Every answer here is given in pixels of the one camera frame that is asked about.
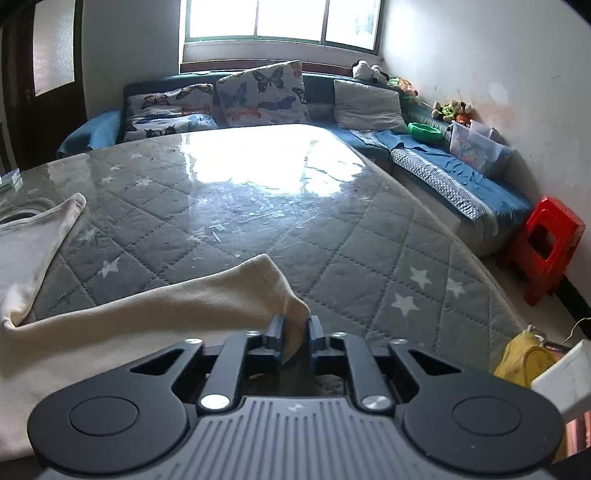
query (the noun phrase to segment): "sofa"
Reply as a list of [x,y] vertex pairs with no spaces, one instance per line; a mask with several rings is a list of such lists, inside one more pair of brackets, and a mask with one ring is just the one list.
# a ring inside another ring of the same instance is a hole
[[[229,74],[235,72],[198,72],[165,77],[158,80],[130,83],[123,89],[123,106],[129,97],[155,92],[166,92],[193,85],[195,83],[211,83],[214,85],[214,104],[219,105],[216,82]],[[306,88],[306,100],[310,113],[310,122],[317,127],[326,128],[337,137],[359,151],[365,157],[371,159],[384,170],[391,172],[391,162],[387,148],[368,145],[353,135],[349,130],[337,126],[333,109],[335,105],[334,80],[347,80],[350,82],[362,83],[365,85],[377,86],[380,88],[391,88],[387,86],[369,84],[350,77],[323,73],[302,73]],[[401,98],[402,114],[405,115],[406,95],[398,89]],[[219,128],[228,128],[228,123],[219,108],[214,108],[213,119]],[[123,141],[124,125],[127,123],[126,109],[110,110],[104,112],[82,125],[72,132],[62,143],[58,150],[58,157],[68,157],[89,150],[110,147]]]
[[[214,86],[211,117],[218,128],[229,128],[222,113],[217,81],[236,72],[181,74],[131,83],[123,90],[123,108],[98,115],[70,134],[59,149],[66,157],[123,141],[128,124],[128,99],[136,95],[170,92],[189,85]],[[531,202],[502,180],[484,177],[449,154],[449,125],[431,117],[431,109],[401,90],[368,84],[350,77],[302,72],[310,123],[329,130],[343,142],[392,175],[427,206],[478,256],[503,247],[533,209]],[[429,124],[445,132],[439,148],[393,131],[343,129],[335,121],[335,80],[346,80],[399,93],[406,123]]]

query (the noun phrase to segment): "plush panda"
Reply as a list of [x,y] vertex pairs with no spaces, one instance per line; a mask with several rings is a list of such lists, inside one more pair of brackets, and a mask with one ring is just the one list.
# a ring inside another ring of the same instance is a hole
[[364,80],[366,82],[381,83],[387,85],[390,77],[382,72],[382,67],[379,65],[369,66],[365,60],[356,61],[353,66],[353,78],[356,80]]

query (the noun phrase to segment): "door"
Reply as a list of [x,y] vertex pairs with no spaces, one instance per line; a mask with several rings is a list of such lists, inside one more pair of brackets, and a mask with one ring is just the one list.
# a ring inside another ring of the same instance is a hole
[[7,126],[20,169],[55,160],[86,122],[82,0],[41,0],[4,25],[2,82]]

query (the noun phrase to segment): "frosted glass panel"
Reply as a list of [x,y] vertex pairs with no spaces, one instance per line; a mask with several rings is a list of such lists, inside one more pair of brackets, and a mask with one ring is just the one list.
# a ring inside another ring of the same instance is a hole
[[324,1],[299,0],[286,6],[277,0],[259,0],[258,34],[263,37],[320,41]]
[[254,35],[255,19],[256,0],[193,0],[189,36]]
[[76,0],[43,0],[35,6],[35,95],[41,95],[74,81],[75,3]]
[[374,49],[378,0],[330,0],[326,40]]

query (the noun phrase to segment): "gray mattress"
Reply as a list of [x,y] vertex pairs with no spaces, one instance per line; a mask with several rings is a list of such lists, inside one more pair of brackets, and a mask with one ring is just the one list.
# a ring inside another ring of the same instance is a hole
[[[4,213],[75,192],[87,200],[26,323],[266,252],[327,332],[355,333],[373,345],[407,338],[491,369],[524,326],[459,240],[394,179],[320,128],[141,140],[58,160],[22,179],[17,192],[0,196]],[[331,379],[307,379],[298,362],[288,369],[298,372],[281,382],[283,394],[338,391]]]

